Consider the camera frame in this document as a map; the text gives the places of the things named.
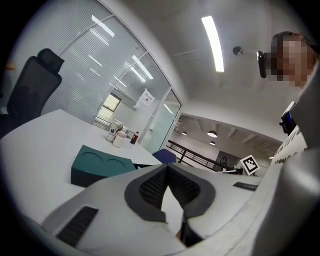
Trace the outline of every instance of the desk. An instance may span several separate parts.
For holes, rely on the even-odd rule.
[[[134,164],[161,164],[126,138],[122,147],[106,141],[108,132],[63,110],[40,116],[0,140],[6,182],[20,211],[39,224],[56,207],[85,188],[70,183],[71,166],[82,145],[129,158]]]

